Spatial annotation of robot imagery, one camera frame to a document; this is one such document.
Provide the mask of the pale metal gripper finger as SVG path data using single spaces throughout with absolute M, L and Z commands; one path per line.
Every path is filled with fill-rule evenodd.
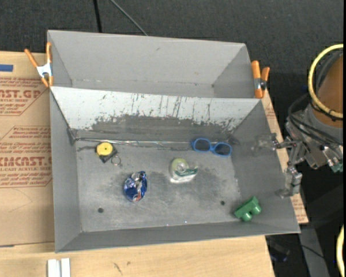
M 255 136 L 251 150 L 253 154 L 257 155 L 262 149 L 275 151 L 278 149 L 278 145 L 279 142 L 276 133 L 261 134 Z
M 302 173 L 298 172 L 295 167 L 287 167 L 284 171 L 284 176 L 284 187 L 279 189 L 276 194 L 282 199 L 299 194 L 303 177 Z

